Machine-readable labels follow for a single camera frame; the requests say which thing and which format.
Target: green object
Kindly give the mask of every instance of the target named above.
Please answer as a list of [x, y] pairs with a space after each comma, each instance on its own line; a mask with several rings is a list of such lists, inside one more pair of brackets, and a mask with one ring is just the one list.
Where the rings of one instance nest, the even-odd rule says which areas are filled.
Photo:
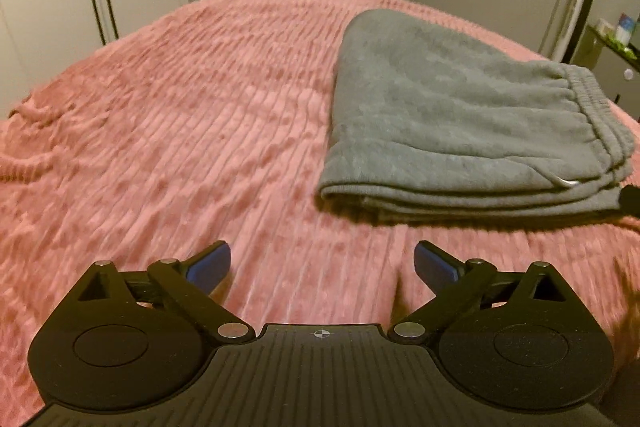
[[614, 48], [618, 53], [625, 55], [625, 57], [628, 58], [629, 60], [638, 60], [638, 58], [636, 57], [636, 54], [632, 50], [627, 48], [622, 42], [620, 42], [619, 40], [616, 40], [615, 37], [612, 37], [611, 35], [607, 35], [606, 38], [609, 45], [612, 48]]

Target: bed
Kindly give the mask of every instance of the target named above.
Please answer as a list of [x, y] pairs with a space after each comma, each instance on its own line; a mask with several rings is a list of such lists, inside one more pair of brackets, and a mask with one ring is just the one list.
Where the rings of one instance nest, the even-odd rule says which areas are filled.
[[[93, 261], [144, 269], [217, 239], [232, 247], [232, 273], [212, 297], [256, 330], [388, 326], [432, 297], [412, 264], [428, 239], [505, 271], [553, 263], [609, 335], [616, 369], [638, 357], [637, 219], [388, 227], [319, 200], [341, 35], [372, 8], [541, 58], [405, 0], [200, 0], [68, 68], [0, 122], [0, 425], [41, 407], [28, 347]], [[613, 111], [640, 139], [640, 124]], [[640, 153], [633, 161], [627, 182], [640, 184]]]

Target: crosshair marking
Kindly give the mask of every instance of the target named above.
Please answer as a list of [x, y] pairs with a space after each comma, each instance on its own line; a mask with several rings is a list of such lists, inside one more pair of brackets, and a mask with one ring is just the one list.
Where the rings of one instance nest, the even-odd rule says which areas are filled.
[[314, 331], [314, 337], [317, 337], [320, 340], [324, 340], [325, 338], [327, 338], [331, 333], [329, 333], [329, 331], [327, 330], [318, 330], [318, 331]]

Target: folded sweatpants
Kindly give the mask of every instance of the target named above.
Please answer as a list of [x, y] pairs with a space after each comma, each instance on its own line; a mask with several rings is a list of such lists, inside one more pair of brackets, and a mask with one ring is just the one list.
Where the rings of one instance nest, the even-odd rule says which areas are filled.
[[634, 138], [593, 73], [392, 10], [346, 29], [323, 198], [402, 219], [618, 210]]

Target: ridged surface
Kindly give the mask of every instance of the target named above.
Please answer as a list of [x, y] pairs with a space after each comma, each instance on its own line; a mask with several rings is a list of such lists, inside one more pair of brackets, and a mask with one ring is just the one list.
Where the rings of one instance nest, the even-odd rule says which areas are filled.
[[56, 407], [33, 427], [576, 425], [612, 427], [590, 407], [521, 415], [478, 403], [443, 378], [427, 350], [393, 344], [375, 326], [276, 325], [254, 343], [220, 349], [196, 384], [152, 409], [114, 417]]
[[404, 0], [201, 0], [34, 89], [0, 122], [2, 427], [41, 407], [29, 344], [90, 263], [142, 269], [217, 239], [232, 247], [232, 276], [214, 297], [257, 330], [388, 325], [431, 298], [413, 270], [414, 246], [428, 239], [503, 270], [551, 261], [612, 338], [618, 363], [636, 355], [637, 220], [541, 232], [381, 227], [318, 201], [341, 35], [380, 7], [539, 58]]

